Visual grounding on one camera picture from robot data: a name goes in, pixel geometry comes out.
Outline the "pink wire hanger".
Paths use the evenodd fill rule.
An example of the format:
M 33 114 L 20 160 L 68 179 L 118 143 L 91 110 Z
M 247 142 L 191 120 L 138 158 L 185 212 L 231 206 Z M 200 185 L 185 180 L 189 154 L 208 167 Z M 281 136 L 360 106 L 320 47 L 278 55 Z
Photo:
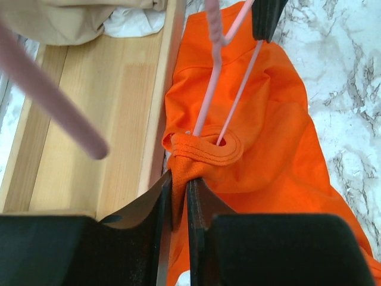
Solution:
M 255 49 L 245 20 L 223 50 L 223 66 L 201 136 L 191 131 L 212 72 L 207 16 L 187 20 L 178 49 L 160 54 L 174 38 L 163 33 L 132 39 L 100 36 L 79 46 L 47 46 L 42 70 L 105 136 L 108 163 L 154 160 L 165 150 L 212 164 L 251 161 L 260 146 L 259 98 L 267 89 L 265 59 L 246 79 L 242 97 L 222 140 L 218 134 Z

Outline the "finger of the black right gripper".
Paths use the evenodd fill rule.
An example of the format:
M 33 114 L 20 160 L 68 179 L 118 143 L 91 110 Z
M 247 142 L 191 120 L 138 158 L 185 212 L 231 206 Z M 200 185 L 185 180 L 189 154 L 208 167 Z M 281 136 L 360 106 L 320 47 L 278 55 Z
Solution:
M 255 0 L 251 6 L 252 35 L 257 41 L 271 42 L 288 0 Z

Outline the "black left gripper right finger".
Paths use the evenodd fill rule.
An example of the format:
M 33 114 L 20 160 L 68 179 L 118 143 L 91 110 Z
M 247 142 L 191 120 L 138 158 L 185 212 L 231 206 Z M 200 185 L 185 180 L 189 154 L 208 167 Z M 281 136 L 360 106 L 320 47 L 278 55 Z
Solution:
M 192 285 L 374 285 L 332 214 L 239 214 L 202 179 L 186 186 Z

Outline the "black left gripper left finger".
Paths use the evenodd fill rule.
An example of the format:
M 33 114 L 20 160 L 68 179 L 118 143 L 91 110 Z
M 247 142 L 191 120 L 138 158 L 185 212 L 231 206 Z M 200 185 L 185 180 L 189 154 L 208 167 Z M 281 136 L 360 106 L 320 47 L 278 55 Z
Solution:
M 171 173 L 97 221 L 84 215 L 1 216 L 2 285 L 165 285 Z

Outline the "orange t-shirt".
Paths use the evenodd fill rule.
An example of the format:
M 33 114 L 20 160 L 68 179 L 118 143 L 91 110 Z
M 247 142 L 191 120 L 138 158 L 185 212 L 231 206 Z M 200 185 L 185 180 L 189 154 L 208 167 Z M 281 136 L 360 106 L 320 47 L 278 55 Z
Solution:
M 380 263 L 368 239 L 342 196 L 330 185 L 316 130 L 307 111 L 305 86 L 284 50 L 275 43 L 261 46 L 254 67 L 265 59 L 267 89 L 259 98 L 260 146 L 251 161 L 212 164 L 170 152 L 167 166 L 173 174 L 168 285 L 175 285 L 189 269 L 188 220 L 184 202 L 186 183 L 197 177 L 239 213 L 331 213 L 351 227 L 376 283 Z M 222 140 L 239 100 L 236 96 L 218 134 Z

